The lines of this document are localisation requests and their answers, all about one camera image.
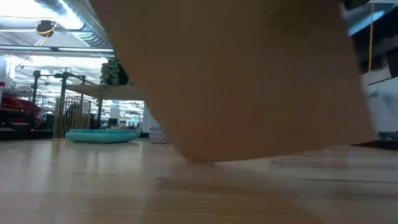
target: green leaves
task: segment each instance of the green leaves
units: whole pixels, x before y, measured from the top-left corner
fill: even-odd
[[[119,64],[120,62],[116,58],[110,58],[107,63],[102,64],[101,84],[108,84],[107,80],[111,80],[112,85],[119,84]]]

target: shelf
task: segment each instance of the shelf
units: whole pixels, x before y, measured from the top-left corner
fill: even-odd
[[[14,96],[24,96],[24,97],[32,96],[31,91],[12,90],[10,88],[3,88],[2,92]]]
[[[100,85],[67,85],[67,90],[75,91],[93,98],[99,98]],[[133,85],[108,85],[103,100],[144,100],[144,94]]]

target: ceiling duct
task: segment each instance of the ceiling duct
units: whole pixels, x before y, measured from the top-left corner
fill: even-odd
[[[98,18],[93,14],[91,6],[86,2],[79,0],[35,0],[35,2],[59,16],[66,17],[67,14],[74,13],[83,23],[83,27],[76,30],[74,35],[90,47],[113,48]]]
[[[344,6],[347,8],[347,10],[352,10],[359,6],[362,6],[366,3],[368,3],[368,1],[369,0],[341,0],[341,2],[343,2]]]
[[[373,32],[373,57],[382,55],[390,50],[398,48],[398,7],[374,22]],[[360,62],[367,61],[369,58],[370,27],[353,35],[355,49],[358,53]]]
[[[396,6],[396,4],[375,3],[373,21],[376,22],[378,19],[391,12]],[[348,28],[348,35],[352,36],[370,25],[372,21],[371,14],[372,5],[370,3],[356,6],[349,11],[342,10],[342,17]]]

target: gold cage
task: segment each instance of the gold cage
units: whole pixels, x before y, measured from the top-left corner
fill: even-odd
[[[65,140],[71,129],[90,128],[91,101],[59,97],[55,105],[53,140]]]

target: fluorescent light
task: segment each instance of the fluorescent light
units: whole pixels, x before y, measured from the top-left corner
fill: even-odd
[[[6,1],[0,7],[0,16],[17,17],[55,17],[57,14],[50,9],[42,7],[33,0],[12,0]]]
[[[92,48],[72,48],[72,47],[59,47],[58,50],[64,52],[101,52],[101,53],[113,53],[113,49],[92,49]]]
[[[106,58],[113,58],[114,55],[95,55],[95,54],[91,54],[90,57],[106,57]]]
[[[48,69],[40,69],[40,74],[41,75],[50,75],[50,71]]]
[[[79,72],[101,72],[101,66],[103,63],[108,62],[106,58],[89,58],[89,57],[58,57],[58,59],[64,61],[67,65],[73,65],[77,67],[90,67],[95,68],[96,71],[81,71],[76,68],[70,68],[72,71],[78,70]]]
[[[0,29],[1,32],[36,32],[36,29]]]

